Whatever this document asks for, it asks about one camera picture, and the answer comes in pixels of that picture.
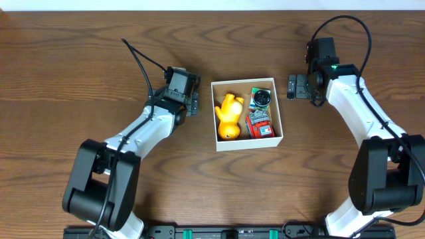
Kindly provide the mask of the red toy truck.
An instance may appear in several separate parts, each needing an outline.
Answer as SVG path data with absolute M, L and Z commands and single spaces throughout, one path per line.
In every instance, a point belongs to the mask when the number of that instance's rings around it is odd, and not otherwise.
M 255 110 L 246 117 L 248 134 L 252 139 L 275 137 L 271 119 L 264 110 Z

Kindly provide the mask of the black round lid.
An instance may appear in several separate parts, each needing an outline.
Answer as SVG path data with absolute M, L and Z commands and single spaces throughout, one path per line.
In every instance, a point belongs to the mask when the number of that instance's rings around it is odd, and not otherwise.
M 253 102 L 259 108 L 265 108 L 270 104 L 271 100 L 272 97 L 268 90 L 258 90 L 254 93 Z

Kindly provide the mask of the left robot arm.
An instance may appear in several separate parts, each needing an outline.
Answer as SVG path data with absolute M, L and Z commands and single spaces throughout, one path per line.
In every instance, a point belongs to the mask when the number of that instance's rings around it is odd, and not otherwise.
M 186 117 L 198 111 L 200 76 L 168 67 L 166 85 L 153 91 L 142 114 L 103 142 L 87 139 L 62 200 L 65 212 L 93 224 L 85 238 L 140 238 L 144 223 L 132 211 L 141 161 Z

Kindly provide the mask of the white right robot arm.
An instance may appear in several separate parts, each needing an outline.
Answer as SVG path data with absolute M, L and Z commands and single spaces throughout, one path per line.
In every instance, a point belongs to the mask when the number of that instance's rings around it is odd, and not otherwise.
M 342 64 L 332 38 L 307 44 L 306 74 L 291 75 L 287 97 L 332 105 L 359 152 L 349 197 L 323 224 L 296 220 L 281 227 L 179 227 L 176 238 L 394 238 L 391 215 L 420 204 L 424 190 L 424 138 L 397 126 L 370 95 L 361 69 Z M 284 134 L 273 78 L 213 82 L 218 151 L 275 147 Z

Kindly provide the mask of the orange rubber animal toy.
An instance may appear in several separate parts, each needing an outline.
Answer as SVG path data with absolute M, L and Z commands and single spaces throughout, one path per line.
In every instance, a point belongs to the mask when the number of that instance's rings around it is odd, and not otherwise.
M 221 107 L 215 106 L 214 111 L 220 122 L 218 135 L 223 140 L 235 140 L 240 135 L 238 121 L 242 114 L 244 98 L 234 94 L 226 94 Z

